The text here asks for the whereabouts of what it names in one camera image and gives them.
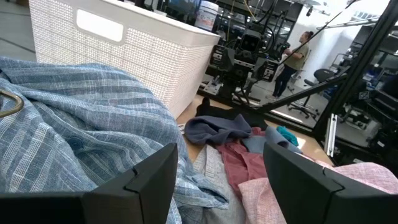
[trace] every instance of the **blue plaid fabric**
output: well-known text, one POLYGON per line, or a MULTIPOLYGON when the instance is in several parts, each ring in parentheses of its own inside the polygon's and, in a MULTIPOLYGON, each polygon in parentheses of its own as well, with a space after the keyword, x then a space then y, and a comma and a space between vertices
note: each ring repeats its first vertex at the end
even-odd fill
MULTIPOLYGON (((193 170, 168 109, 131 75, 99 64, 2 57, 0 69, 0 89, 25 103, 0 119, 0 192, 90 191, 176 142, 167 223, 198 223, 203 207, 227 208, 225 197, 193 170)), ((14 106, 1 100, 1 110, 14 106)))

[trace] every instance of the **white bucket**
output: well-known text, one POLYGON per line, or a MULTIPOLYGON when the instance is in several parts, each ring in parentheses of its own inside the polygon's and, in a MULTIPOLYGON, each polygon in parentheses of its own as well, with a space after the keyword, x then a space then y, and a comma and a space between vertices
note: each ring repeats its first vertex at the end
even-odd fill
POLYGON ((198 10, 195 27, 199 27, 208 31, 213 29, 216 20, 218 5, 208 1, 202 1, 198 10))

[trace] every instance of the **white wall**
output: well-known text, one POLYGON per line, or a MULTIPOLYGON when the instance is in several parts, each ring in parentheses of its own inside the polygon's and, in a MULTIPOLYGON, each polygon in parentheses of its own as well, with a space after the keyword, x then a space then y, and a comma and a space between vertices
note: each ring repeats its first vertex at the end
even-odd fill
MULTIPOLYGON (((312 31, 316 33, 317 27, 324 26, 334 15, 326 16, 313 11, 311 16, 307 17, 308 9, 303 7, 300 13, 296 25, 294 26, 292 33, 288 39, 288 42, 292 45, 291 49, 294 49, 300 45, 299 38, 305 31, 312 31)), ((338 17, 337 21, 348 21, 351 18, 351 13, 342 14, 338 17)), ((309 88, 304 86, 304 80, 310 80, 314 82, 316 79, 313 76, 316 70, 321 68, 329 68, 335 57, 340 53, 345 53, 356 34, 360 30, 360 26, 355 27, 342 27, 334 29, 325 29, 321 31, 316 37, 314 37, 308 44, 311 50, 304 67, 303 72, 300 74, 302 77, 295 85, 300 88, 309 88)))

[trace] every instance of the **floor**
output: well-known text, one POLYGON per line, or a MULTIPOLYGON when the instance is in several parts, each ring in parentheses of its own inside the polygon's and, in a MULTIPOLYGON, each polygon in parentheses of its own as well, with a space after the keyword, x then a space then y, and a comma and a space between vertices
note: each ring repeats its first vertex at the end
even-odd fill
POLYGON ((0 55, 36 61, 29 8, 0 0, 0 55))
MULTIPOLYGON (((195 96, 192 103, 185 109, 185 111, 177 118, 177 124, 185 124, 189 119, 195 117, 197 112, 197 106, 201 104, 203 97, 202 96, 195 96)), ((217 106, 224 109, 229 109, 229 106, 223 105, 219 102, 211 100, 212 106, 217 106)), ((278 126, 275 123, 265 121, 269 126, 278 126)), ((333 165, 329 157, 325 154, 323 149, 319 146, 317 141, 314 138, 308 137, 304 134, 291 131, 298 139, 299 148, 303 151, 306 156, 309 156, 313 159, 317 159, 323 162, 326 162, 330 165, 333 165)), ((192 162, 195 161, 199 152, 201 151, 203 146, 195 146, 191 144, 188 140, 185 139, 188 148, 188 156, 192 162)))
MULTIPOLYGON (((29 9, 19 6, 13 1, 0 0, 0 56, 36 61, 29 9)), ((261 99, 261 104, 268 103, 270 100, 266 99, 266 96, 272 94, 274 85, 274 82, 261 81, 254 85, 251 96, 261 99)), ((294 87, 295 90, 285 90, 282 98, 302 91, 291 83, 289 83, 289 86, 294 87)), ((328 100, 318 94, 312 95, 308 102, 309 105, 319 109, 319 111, 323 111, 327 103, 328 100)), ((275 111, 310 127, 313 127, 316 123, 313 118, 305 119, 305 116, 298 111, 289 111, 287 106, 277 108, 275 111)), ((337 135, 346 138, 349 136, 350 141, 360 145, 367 144, 366 136, 364 137, 360 130, 346 124, 339 124, 337 135)))

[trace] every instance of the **gray fabric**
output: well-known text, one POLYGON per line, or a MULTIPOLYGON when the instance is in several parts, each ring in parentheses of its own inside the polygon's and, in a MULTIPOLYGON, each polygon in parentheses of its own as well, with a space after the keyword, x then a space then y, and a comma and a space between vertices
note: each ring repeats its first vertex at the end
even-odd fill
POLYGON ((212 116, 198 116, 189 120, 185 125, 185 136, 197 145, 214 143, 225 144, 233 138, 247 138, 251 134, 251 127, 241 114, 234 120, 216 118, 212 116))
POLYGON ((276 143, 282 147, 287 148, 292 152, 297 152, 303 154, 298 147, 294 146, 292 143, 288 142, 281 133, 279 133, 276 128, 268 126, 266 129, 266 136, 252 136, 247 139, 242 139, 242 143, 248 149, 249 152, 262 154, 264 150, 264 143, 272 142, 276 143))
POLYGON ((204 174, 229 199, 227 210, 204 208, 202 223, 243 224, 246 219, 246 212, 228 183, 221 154, 213 147, 207 145, 199 153, 193 163, 193 168, 204 174))

